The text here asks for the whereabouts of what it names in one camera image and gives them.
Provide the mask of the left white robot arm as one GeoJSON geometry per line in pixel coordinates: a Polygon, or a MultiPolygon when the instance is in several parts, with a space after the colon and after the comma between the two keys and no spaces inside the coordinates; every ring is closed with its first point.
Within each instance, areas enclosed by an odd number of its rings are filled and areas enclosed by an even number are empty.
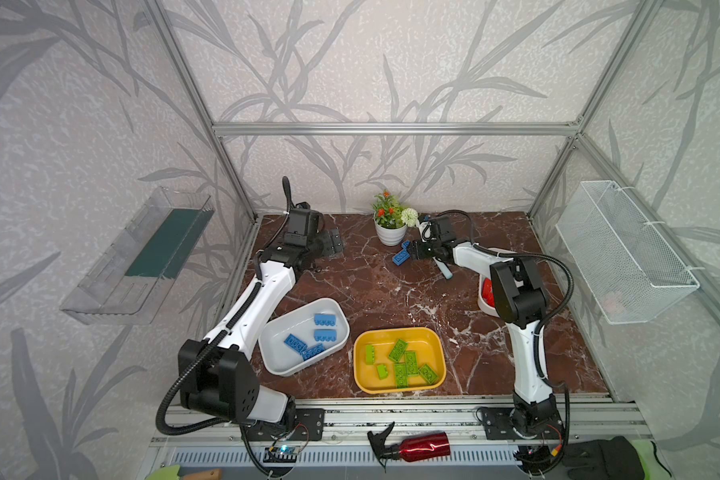
{"type": "Polygon", "coordinates": [[[320,257],[340,248],[337,233],[320,228],[323,215],[306,202],[287,202],[280,229],[257,253],[254,277],[223,319],[201,340],[188,340],[178,354],[177,380],[160,402],[155,424],[168,436],[214,425],[269,424],[295,428],[295,401],[260,385],[250,363],[276,307],[320,257]]]}

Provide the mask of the green lego row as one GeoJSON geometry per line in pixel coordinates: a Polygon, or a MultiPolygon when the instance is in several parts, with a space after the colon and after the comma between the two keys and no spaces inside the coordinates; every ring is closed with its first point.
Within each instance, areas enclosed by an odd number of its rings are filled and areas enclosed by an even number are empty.
{"type": "Polygon", "coordinates": [[[373,366],[380,380],[384,380],[389,376],[389,370],[385,363],[377,359],[376,348],[372,344],[364,346],[364,362],[366,365],[373,366]]]}

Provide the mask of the red lego cluster brick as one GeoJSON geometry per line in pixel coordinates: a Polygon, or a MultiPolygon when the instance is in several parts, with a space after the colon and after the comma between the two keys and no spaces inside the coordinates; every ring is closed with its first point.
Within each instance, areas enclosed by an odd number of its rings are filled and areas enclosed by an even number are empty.
{"type": "Polygon", "coordinates": [[[491,308],[494,307],[495,300],[494,300],[494,294],[493,294],[493,284],[489,278],[484,278],[482,281],[481,299],[487,306],[489,306],[491,308]]]}

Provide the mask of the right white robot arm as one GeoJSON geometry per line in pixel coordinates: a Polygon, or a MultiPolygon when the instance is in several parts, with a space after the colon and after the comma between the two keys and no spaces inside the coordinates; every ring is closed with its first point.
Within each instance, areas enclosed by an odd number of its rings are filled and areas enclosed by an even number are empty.
{"type": "Polygon", "coordinates": [[[491,280],[494,309],[508,325],[514,355],[511,422],[520,437],[533,438],[560,419],[554,390],[564,388],[565,384],[554,384],[548,378],[543,330],[570,301],[574,290],[572,272],[563,261],[549,255],[500,251],[480,245],[475,241],[471,219],[467,219],[469,236],[459,239],[450,222],[451,214],[469,216],[461,210],[421,215],[418,219],[421,238],[411,242],[407,251],[413,259],[435,259],[491,280]],[[549,308],[539,260],[558,266],[567,279],[564,297],[554,309],[549,308]]]}

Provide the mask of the green lego pair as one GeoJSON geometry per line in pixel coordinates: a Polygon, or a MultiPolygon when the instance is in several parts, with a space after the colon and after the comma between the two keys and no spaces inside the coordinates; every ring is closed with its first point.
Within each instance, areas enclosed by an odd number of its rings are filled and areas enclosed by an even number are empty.
{"type": "Polygon", "coordinates": [[[419,364],[414,351],[405,351],[399,362],[393,365],[394,382],[397,388],[405,388],[413,377],[420,377],[426,385],[434,385],[440,377],[428,364],[419,364]]]}

